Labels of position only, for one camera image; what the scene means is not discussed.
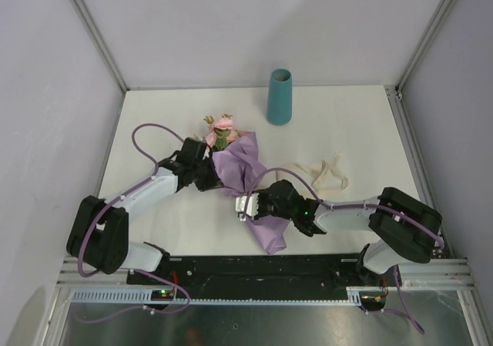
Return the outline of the beige ribbon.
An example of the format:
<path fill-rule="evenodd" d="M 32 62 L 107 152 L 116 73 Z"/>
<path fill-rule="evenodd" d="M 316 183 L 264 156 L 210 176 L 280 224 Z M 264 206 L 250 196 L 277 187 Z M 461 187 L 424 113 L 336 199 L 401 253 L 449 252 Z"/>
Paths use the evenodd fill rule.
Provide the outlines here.
<path fill-rule="evenodd" d="M 283 169 L 295 172 L 303 172 L 311 178 L 310 186 L 316 192 L 342 191 L 349 187 L 349 179 L 338 167 L 341 153 L 335 153 L 330 161 L 321 160 L 312 165 L 301 163 L 288 163 Z"/>

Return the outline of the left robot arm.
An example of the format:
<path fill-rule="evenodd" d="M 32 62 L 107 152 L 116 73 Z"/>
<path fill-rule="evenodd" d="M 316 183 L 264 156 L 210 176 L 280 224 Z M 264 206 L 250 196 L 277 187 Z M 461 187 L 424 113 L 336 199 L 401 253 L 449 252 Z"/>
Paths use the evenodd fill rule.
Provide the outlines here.
<path fill-rule="evenodd" d="M 101 199 L 88 196 L 79 205 L 70 232 L 68 254 L 104 274 L 143 270 L 154 284 L 165 282 L 170 265 L 165 250 L 129 239 L 129 225 L 166 197 L 194 184 L 199 191 L 220 188 L 208 145 L 187 138 L 182 148 L 155 164 L 152 173 L 127 191 Z"/>

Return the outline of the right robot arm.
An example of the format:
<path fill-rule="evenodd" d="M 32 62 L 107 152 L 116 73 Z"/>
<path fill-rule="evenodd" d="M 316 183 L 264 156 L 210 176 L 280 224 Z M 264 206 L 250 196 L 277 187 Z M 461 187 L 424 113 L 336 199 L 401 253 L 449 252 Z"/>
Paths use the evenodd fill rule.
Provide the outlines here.
<path fill-rule="evenodd" d="M 253 218 L 279 217 L 304 235 L 338 231 L 370 231 L 379 240 L 367 244 L 355 266 L 356 278 L 373 285 L 399 264 L 427 264 L 434 248 L 444 248 L 438 233 L 442 216 L 436 210 L 394 187 L 369 200 L 329 203 L 302 197 L 287 180 L 257 193 Z"/>

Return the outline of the pink flower bouquet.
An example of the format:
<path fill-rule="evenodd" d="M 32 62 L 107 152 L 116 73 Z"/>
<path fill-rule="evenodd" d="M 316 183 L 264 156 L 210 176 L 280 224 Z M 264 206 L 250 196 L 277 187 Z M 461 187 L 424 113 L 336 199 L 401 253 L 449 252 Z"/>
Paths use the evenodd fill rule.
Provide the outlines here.
<path fill-rule="evenodd" d="M 203 121 L 206 123 L 207 133 L 203 136 L 194 135 L 193 138 L 205 142 L 210 152 L 223 151 L 241 137 L 233 116 L 229 113 L 224 113 L 217 119 L 208 115 Z"/>

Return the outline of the purple wrapping paper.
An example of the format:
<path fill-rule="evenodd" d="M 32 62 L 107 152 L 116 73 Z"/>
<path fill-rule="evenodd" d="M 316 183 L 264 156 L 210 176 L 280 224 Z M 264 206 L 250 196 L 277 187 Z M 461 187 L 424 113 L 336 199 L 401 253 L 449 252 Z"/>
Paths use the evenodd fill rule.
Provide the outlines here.
<path fill-rule="evenodd" d="M 223 193 L 228 197 L 239 197 L 255 189 L 260 182 L 255 179 L 267 168 L 259 161 L 259 148 L 255 132 L 242 135 L 225 150 L 212 155 L 216 174 L 223 184 Z M 289 221 L 279 217 L 263 217 L 245 224 L 257 239 L 258 244 L 269 254 L 287 247 L 283 233 Z"/>

